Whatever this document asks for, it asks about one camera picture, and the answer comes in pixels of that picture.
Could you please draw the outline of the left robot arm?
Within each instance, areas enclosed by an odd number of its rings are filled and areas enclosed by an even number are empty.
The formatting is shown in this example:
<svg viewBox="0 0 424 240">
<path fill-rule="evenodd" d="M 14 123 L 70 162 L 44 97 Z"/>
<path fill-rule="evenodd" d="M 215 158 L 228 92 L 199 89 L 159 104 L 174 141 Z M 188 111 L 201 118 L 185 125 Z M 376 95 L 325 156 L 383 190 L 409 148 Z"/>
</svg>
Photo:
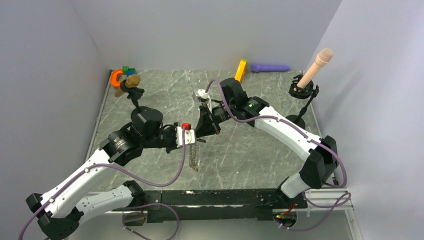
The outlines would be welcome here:
<svg viewBox="0 0 424 240">
<path fill-rule="evenodd" d="M 113 171 L 124 172 L 125 165 L 145 149 L 171 152 L 195 142 L 190 124 L 164 125 L 159 110 L 138 107 L 132 111 L 130 122 L 110 133 L 74 173 L 50 191 L 31 194 L 26 203 L 41 231 L 51 240 L 63 240 L 91 218 L 115 209 L 137 210 L 145 203 L 142 179 L 136 175 L 110 191 L 88 196 Z"/>
</svg>

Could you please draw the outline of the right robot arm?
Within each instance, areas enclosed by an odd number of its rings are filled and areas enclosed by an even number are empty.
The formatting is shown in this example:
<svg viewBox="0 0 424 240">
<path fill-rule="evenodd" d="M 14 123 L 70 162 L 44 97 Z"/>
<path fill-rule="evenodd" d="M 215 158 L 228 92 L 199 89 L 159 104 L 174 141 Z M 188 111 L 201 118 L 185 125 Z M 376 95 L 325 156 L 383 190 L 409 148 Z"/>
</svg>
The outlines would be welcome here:
<svg viewBox="0 0 424 240">
<path fill-rule="evenodd" d="M 276 203 L 288 208 L 295 199 L 309 189 L 321 189 L 339 166 L 337 144 L 330 136 L 306 131 L 279 114 L 258 96 L 249 97 L 239 81 L 227 78 L 218 84 L 222 100 L 213 107 L 213 99 L 205 89 L 197 89 L 192 97 L 201 105 L 195 128 L 197 138 L 220 133 L 220 123 L 233 119 L 262 130 L 294 151 L 303 167 L 286 178 L 276 190 Z"/>
</svg>

